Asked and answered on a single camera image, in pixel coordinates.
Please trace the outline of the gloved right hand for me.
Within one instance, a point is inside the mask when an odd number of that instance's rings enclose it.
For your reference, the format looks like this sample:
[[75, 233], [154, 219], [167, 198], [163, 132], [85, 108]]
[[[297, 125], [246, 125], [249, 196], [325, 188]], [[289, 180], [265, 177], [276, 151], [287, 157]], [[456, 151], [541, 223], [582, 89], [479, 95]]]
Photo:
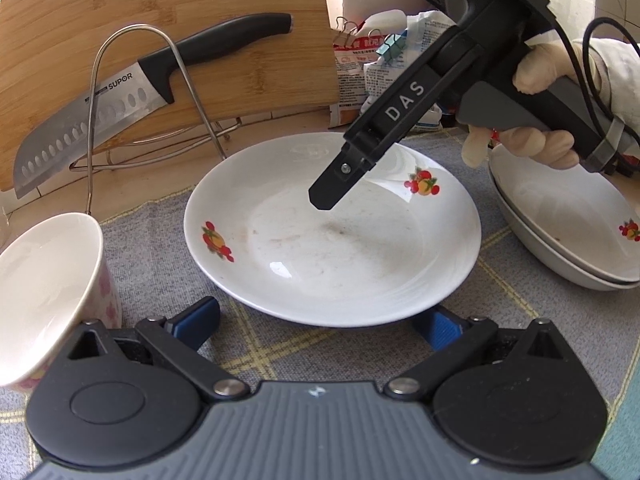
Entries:
[[[582, 43], [572, 42], [579, 65], [588, 66], [586, 77], [593, 82], [598, 98], [606, 110], [620, 118], [629, 128], [639, 129], [639, 55], [632, 44], [611, 39], [590, 41], [587, 56]], [[537, 44], [518, 64], [513, 83], [519, 92], [534, 94], [544, 91], [557, 79], [576, 80], [576, 70], [562, 42]], [[542, 131], [530, 127], [495, 130], [474, 125], [462, 145], [461, 156], [466, 166], [476, 168], [485, 159], [489, 141], [496, 139], [511, 154], [525, 157], [557, 170], [578, 165], [574, 136], [566, 130]]]

